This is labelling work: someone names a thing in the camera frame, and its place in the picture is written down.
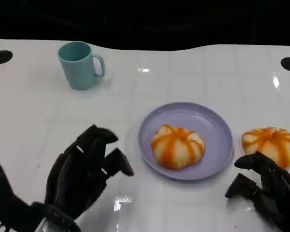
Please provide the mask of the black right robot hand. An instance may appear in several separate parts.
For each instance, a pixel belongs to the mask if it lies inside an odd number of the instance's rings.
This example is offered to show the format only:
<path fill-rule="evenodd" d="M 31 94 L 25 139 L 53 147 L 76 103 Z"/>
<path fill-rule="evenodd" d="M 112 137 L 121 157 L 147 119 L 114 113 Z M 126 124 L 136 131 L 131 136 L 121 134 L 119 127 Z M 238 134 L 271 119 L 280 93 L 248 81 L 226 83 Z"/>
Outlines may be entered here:
<path fill-rule="evenodd" d="M 262 187 L 238 174 L 225 197 L 241 196 L 254 203 L 257 213 L 282 232 L 290 232 L 290 173 L 260 152 L 244 155 L 234 166 L 252 169 L 261 176 Z"/>

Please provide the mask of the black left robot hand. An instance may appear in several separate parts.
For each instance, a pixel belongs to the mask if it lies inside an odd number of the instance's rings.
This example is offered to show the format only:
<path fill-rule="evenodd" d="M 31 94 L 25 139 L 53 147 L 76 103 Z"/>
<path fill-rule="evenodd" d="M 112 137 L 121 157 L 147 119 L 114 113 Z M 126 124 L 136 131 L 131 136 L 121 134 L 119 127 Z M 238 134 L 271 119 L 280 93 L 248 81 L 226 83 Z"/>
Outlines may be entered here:
<path fill-rule="evenodd" d="M 109 129 L 90 126 L 56 159 L 46 183 L 45 204 L 54 205 L 73 219 L 89 209 L 103 193 L 106 181 L 134 171 L 125 154 L 106 146 L 118 137 Z"/>

